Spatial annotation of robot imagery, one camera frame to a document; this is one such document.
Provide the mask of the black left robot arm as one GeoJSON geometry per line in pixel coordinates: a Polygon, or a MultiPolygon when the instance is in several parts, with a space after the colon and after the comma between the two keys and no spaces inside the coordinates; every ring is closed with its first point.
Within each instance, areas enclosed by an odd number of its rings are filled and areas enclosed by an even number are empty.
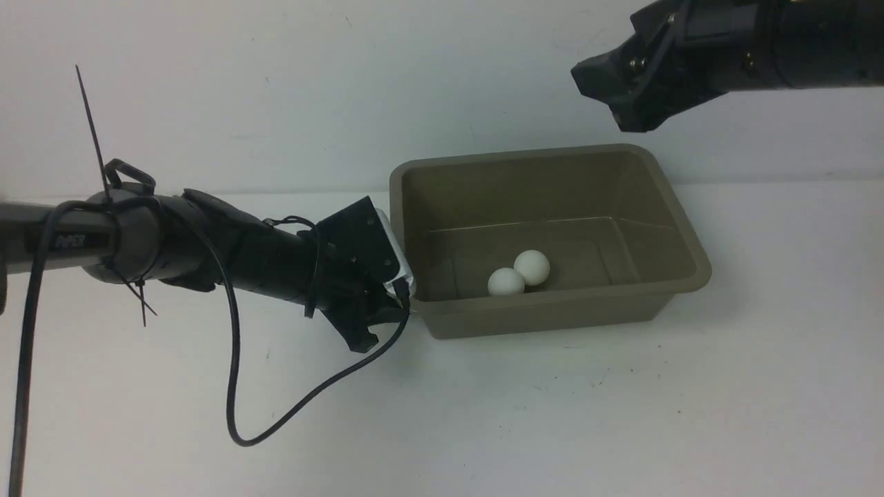
{"type": "Polygon", "coordinates": [[[114,159],[108,192],[94,210],[61,217],[48,240],[46,268],[80,267],[111,285],[159,280],[207,293],[224,281],[237,290],[321,312],[357,353],[378,343],[373,325],[406,315],[396,298],[403,277],[396,243],[370,198],[291,233],[215,196],[186,189],[155,194],[155,180],[114,159]]]}

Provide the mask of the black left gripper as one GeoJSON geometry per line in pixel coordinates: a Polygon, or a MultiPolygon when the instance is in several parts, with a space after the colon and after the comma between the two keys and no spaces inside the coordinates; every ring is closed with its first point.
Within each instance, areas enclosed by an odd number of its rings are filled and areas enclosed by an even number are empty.
{"type": "Polygon", "coordinates": [[[305,308],[319,309],[349,350],[369,353],[379,343],[372,327],[407,322],[410,298],[390,295],[322,235],[310,235],[309,239],[318,259],[305,308]]]}

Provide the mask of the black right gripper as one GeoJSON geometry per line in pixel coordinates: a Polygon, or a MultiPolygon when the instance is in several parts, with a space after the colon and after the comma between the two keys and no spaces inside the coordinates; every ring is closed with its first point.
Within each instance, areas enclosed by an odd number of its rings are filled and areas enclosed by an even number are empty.
{"type": "Polygon", "coordinates": [[[720,64],[732,15],[731,1],[653,1],[629,18],[631,37],[570,74],[581,95],[609,107],[622,132],[653,131],[729,93],[720,64]]]}

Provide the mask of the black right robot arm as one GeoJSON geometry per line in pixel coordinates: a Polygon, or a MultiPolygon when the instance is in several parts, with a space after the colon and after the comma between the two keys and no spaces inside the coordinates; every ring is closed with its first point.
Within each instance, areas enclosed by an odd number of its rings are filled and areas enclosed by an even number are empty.
{"type": "Polygon", "coordinates": [[[881,1],[655,1],[631,24],[570,72],[626,133],[727,93],[882,86],[881,1]]]}

